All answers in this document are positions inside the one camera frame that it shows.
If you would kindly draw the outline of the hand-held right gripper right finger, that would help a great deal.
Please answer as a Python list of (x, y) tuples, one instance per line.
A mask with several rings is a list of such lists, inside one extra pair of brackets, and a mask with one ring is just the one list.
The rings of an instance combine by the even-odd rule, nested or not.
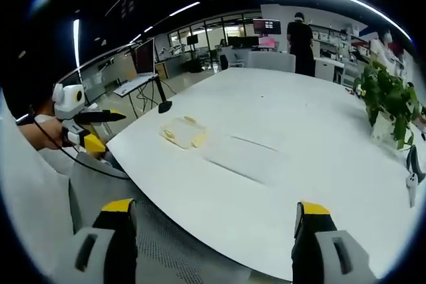
[(325, 207), (305, 201), (297, 204), (292, 273), (294, 283), (377, 282), (366, 250)]

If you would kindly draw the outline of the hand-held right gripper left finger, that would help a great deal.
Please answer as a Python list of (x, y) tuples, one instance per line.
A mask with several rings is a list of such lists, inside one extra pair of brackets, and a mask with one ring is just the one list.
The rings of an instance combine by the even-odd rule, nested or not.
[(136, 282), (136, 221), (134, 199), (103, 206), (91, 227), (82, 228), (79, 247), (71, 258), (78, 283)]

